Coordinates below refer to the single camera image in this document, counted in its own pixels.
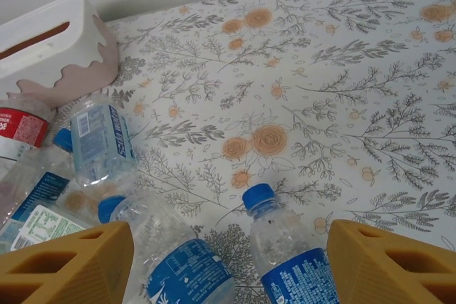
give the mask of tissue box slot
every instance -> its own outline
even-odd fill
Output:
[[[41,41],[44,41],[45,39],[48,39],[50,37],[54,37],[62,32],[64,32],[68,27],[70,26],[70,22],[67,21],[59,26],[56,26],[55,28],[52,28],[51,30],[47,30],[44,33],[41,33],[35,37],[32,37],[26,41],[20,42],[19,44],[16,44],[15,46],[12,46],[10,48],[7,48],[5,51],[0,52],[0,60],[3,60],[4,58],[7,58],[15,53],[18,53],[19,51],[28,48],[29,46],[32,46],[34,44],[37,44]]]

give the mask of floral pattern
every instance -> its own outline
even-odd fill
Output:
[[[109,23],[122,62],[100,92],[127,115],[137,186],[262,304],[242,204],[259,182],[321,246],[350,219],[455,249],[455,24],[456,0],[206,0]]]

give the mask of blue bottle cap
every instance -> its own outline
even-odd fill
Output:
[[[71,142],[71,131],[66,128],[62,128],[60,131],[57,132],[56,136],[52,140],[52,143],[67,152],[73,152],[73,143]]]
[[[274,190],[269,184],[261,183],[248,189],[242,195],[242,201],[244,201],[245,208],[250,211],[258,203],[266,201],[267,199],[273,199],[275,197]]]
[[[125,196],[111,196],[107,199],[102,200],[98,204],[98,219],[102,224],[109,222],[111,214],[113,213],[116,206],[125,199]]]

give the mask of empty plastic bottle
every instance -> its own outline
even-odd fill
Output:
[[[127,122],[108,97],[92,95],[72,109],[76,181],[100,201],[126,194],[136,178]]]
[[[283,209],[268,184],[242,196],[254,223],[252,258],[272,303],[338,304],[331,269],[322,248],[310,248],[310,234],[294,212]]]
[[[146,284],[152,303],[231,304],[234,279],[209,245],[154,192],[105,199],[98,206],[101,223],[127,221],[135,257],[124,300]]]
[[[56,201],[62,194],[74,178],[71,150],[70,131],[62,129],[51,146],[24,152],[0,181],[0,241],[16,238],[33,203]]]
[[[29,96],[0,101],[0,179],[25,151],[41,146],[50,119],[50,108]]]

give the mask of tissue box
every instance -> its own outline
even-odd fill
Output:
[[[117,42],[87,0],[57,0],[0,26],[0,100],[27,94],[50,108],[112,83]]]

